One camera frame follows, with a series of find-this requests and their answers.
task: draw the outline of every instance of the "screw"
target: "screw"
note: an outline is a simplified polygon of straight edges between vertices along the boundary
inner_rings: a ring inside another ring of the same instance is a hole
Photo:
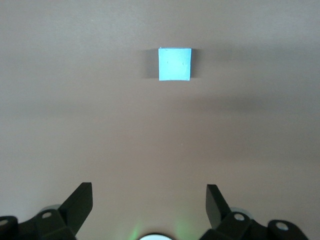
[[[4,226],[8,223],[9,221],[7,219],[1,220],[0,221],[0,226]]]
[[[234,218],[237,219],[238,221],[244,221],[245,217],[243,215],[241,215],[240,213],[236,213],[234,215]]]
[[[46,219],[46,218],[51,217],[51,215],[52,215],[52,213],[48,211],[48,212],[42,214],[42,218],[43,218],[43,219]]]
[[[280,229],[280,230],[282,230],[282,231],[288,231],[288,230],[289,230],[287,224],[285,224],[285,223],[283,223],[283,222],[278,221],[275,225],[276,225],[276,227],[277,227],[278,229]]]

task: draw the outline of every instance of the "light blue square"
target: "light blue square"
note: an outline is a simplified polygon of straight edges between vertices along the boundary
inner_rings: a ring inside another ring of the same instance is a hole
[[[191,48],[159,48],[159,80],[190,81]]]

